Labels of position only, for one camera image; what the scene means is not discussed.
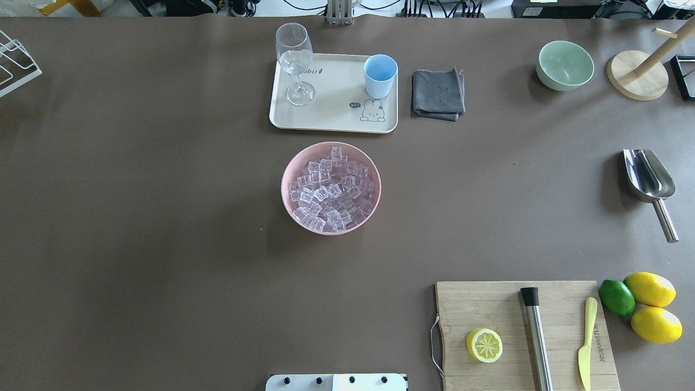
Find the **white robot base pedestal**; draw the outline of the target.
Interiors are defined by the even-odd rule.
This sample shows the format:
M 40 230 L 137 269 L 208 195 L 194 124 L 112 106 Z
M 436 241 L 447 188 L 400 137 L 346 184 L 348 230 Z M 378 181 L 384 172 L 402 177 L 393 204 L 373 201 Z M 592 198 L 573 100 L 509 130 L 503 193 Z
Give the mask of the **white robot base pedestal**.
M 407 390 L 407 375 L 398 373 L 275 374 L 266 390 Z

